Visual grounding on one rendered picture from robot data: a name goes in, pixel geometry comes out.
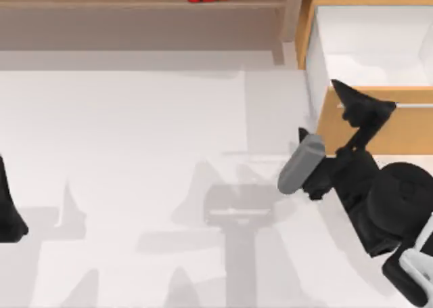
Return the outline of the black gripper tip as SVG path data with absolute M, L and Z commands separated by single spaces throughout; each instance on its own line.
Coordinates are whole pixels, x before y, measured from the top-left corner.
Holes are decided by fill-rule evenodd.
M 0 156 L 0 244 L 17 243 L 28 232 L 10 194 L 3 157 Z

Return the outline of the pale grey rounded box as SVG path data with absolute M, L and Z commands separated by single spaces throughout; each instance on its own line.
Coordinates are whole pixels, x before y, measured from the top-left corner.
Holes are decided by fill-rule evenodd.
M 321 136 L 307 135 L 283 166 L 277 181 L 278 190 L 285 195 L 296 192 L 324 158 L 325 145 Z

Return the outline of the pale wooden drawer front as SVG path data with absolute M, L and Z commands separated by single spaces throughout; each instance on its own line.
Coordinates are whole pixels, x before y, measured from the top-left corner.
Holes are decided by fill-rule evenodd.
M 396 103 L 433 103 L 433 87 L 358 87 L 361 93 Z M 327 89 L 317 133 L 331 155 L 355 134 L 342 119 L 343 108 L 333 87 Z M 368 143 L 367 150 L 381 155 L 433 154 L 433 108 L 397 108 Z

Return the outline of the wooden open shelf unit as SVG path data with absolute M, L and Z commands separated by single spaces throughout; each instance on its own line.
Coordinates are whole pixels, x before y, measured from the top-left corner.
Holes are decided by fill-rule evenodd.
M 0 0 L 1 51 L 268 51 L 283 62 L 302 0 Z

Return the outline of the white drawer inside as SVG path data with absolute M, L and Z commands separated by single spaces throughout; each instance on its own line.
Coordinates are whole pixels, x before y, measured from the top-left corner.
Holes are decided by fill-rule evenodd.
M 317 7 L 306 74 L 316 107 L 331 79 L 353 86 L 433 86 L 433 5 Z

